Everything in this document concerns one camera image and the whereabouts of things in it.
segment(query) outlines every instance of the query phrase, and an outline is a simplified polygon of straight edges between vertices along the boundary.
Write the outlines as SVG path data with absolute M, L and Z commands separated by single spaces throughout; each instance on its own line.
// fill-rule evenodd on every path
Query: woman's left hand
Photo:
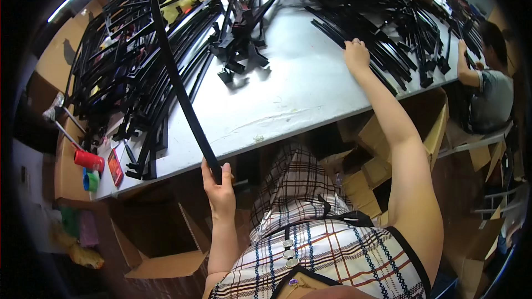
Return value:
M 211 169 L 207 165 L 207 161 L 204 158 L 201 163 L 201 172 L 203 175 L 203 189 L 209 197 L 213 221 L 234 221 L 236 200 L 235 191 L 233 190 L 231 183 L 231 165 L 229 165 L 229 163 L 225 163 L 223 165 L 221 185 L 217 185 L 214 182 Z

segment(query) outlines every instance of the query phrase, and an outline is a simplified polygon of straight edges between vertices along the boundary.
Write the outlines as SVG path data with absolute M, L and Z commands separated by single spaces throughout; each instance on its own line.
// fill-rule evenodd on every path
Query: gray shirt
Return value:
M 471 99 L 474 130 L 491 131 L 504 127 L 513 105 L 513 80 L 498 70 L 478 70 L 480 87 Z

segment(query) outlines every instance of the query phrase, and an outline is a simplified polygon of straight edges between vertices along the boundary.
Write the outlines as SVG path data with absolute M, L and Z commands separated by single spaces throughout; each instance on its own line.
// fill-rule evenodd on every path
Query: pink item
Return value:
M 92 211 L 82 210 L 80 213 L 79 242 L 81 247 L 93 247 L 99 243 L 96 221 Z

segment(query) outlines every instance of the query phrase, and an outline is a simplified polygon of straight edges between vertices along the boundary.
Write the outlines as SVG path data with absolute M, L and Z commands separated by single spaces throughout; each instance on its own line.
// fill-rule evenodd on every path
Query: table surface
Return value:
M 310 24 L 314 16 L 304 9 L 307 4 L 309 2 L 306 0 L 277 0 L 266 13 L 264 30 L 267 47 L 261 50 L 270 62 L 266 68 L 258 67 L 242 76 L 235 75 L 235 86 L 227 87 L 217 76 L 221 63 L 216 58 L 211 63 L 193 106 L 218 159 L 234 156 L 371 108 L 362 88 L 344 64 L 342 49 Z M 448 29 L 437 18 L 433 19 L 440 29 L 442 53 L 445 54 Z M 378 17 L 370 20 L 379 22 Z M 385 30 L 392 39 L 393 30 Z M 451 69 L 443 75 L 436 68 L 434 83 L 427 89 L 420 87 L 417 71 L 410 71 L 412 81 L 406 83 L 406 91 L 399 87 L 389 73 L 384 73 L 397 89 L 397 98 L 412 96 L 456 80 L 457 43 L 458 39 L 451 35 Z M 414 53 L 409 56 L 417 62 Z M 170 109 L 168 130 L 168 148 L 156 161 L 157 179 L 140 181 L 124 176 L 123 182 L 116 188 L 110 171 L 106 169 L 98 191 L 90 193 L 91 199 L 116 196 L 199 167 L 202 153 L 178 104 Z M 142 140 L 143 135 L 132 138 L 128 143 L 135 156 L 140 153 Z M 100 147 L 98 154 L 107 159 L 111 147 L 115 146 L 116 144 L 111 144 Z M 116 151 L 125 172 L 130 160 L 123 143 Z

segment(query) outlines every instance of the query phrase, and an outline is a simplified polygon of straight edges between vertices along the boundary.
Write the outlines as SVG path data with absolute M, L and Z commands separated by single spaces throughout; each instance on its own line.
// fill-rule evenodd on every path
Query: red cup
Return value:
M 105 161 L 98 155 L 83 150 L 76 150 L 74 153 L 74 164 L 83 166 L 92 171 L 103 171 Z

